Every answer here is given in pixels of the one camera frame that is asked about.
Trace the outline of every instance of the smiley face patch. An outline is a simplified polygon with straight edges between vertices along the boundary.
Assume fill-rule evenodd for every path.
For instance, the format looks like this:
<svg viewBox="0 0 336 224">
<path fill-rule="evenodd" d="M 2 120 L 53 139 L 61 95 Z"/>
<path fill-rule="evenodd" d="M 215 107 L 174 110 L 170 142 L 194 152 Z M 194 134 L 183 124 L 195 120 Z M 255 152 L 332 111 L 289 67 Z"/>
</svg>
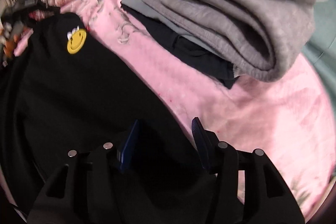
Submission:
<svg viewBox="0 0 336 224">
<path fill-rule="evenodd" d="M 76 54 L 84 45 L 86 40 L 86 30 L 80 29 L 79 26 L 68 32 L 67 49 L 69 54 Z"/>
</svg>

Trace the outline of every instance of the pink blanket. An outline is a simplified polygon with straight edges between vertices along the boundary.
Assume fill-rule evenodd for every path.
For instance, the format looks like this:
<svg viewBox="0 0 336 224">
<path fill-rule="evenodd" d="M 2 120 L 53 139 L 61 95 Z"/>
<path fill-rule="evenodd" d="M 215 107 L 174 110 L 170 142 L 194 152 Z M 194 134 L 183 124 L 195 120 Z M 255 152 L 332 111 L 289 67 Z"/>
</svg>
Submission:
<svg viewBox="0 0 336 224">
<path fill-rule="evenodd" d="M 73 0 L 62 12 L 80 15 L 93 36 L 161 98 L 191 141 L 191 120 L 199 117 L 207 130 L 236 149 L 263 149 L 307 216 L 328 185 L 336 154 L 329 98 L 305 58 L 300 55 L 278 82 L 242 76 L 228 90 L 163 49 L 120 8 L 120 1 Z M 244 198 L 243 176 L 238 195 Z"/>
</svg>

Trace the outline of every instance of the metal screw head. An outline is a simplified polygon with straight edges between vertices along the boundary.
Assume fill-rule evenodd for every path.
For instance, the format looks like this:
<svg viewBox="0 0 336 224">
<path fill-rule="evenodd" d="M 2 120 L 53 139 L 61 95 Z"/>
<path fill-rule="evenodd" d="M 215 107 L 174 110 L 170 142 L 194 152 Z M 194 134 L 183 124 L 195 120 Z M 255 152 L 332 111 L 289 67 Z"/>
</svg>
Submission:
<svg viewBox="0 0 336 224">
<path fill-rule="evenodd" d="M 258 156 L 262 156 L 262 155 L 264 155 L 264 151 L 262 151 L 261 149 L 256 149 L 256 150 L 255 150 L 255 153 L 256 153 Z"/>
<path fill-rule="evenodd" d="M 70 150 L 69 152 L 68 152 L 68 156 L 69 157 L 75 157 L 77 155 L 77 151 L 76 150 Z"/>
<path fill-rule="evenodd" d="M 113 147 L 113 143 L 104 143 L 103 148 L 111 149 Z"/>
<path fill-rule="evenodd" d="M 219 148 L 227 148 L 227 143 L 226 142 L 219 142 L 218 147 Z"/>
</svg>

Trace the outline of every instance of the yellow smiley face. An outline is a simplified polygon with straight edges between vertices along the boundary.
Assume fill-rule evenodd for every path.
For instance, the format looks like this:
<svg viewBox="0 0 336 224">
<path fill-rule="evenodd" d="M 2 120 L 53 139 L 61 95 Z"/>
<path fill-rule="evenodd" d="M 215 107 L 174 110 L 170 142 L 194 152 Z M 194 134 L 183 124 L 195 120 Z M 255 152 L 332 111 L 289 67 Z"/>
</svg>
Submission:
<svg viewBox="0 0 336 224">
<path fill-rule="evenodd" d="M 76 54 L 83 47 L 85 39 L 86 39 L 86 31 L 84 29 L 79 29 L 68 40 L 67 45 L 68 52 L 70 54 Z"/>
</svg>

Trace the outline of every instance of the teal fabric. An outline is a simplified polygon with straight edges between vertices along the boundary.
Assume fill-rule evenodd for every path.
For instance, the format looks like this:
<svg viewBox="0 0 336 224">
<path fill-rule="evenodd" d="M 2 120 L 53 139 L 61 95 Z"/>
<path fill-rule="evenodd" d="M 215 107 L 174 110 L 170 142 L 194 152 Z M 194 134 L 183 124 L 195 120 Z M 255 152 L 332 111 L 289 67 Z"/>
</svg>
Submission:
<svg viewBox="0 0 336 224">
<path fill-rule="evenodd" d="M 317 0 L 316 31 L 302 52 L 320 75 L 336 116 L 336 0 Z"/>
</svg>

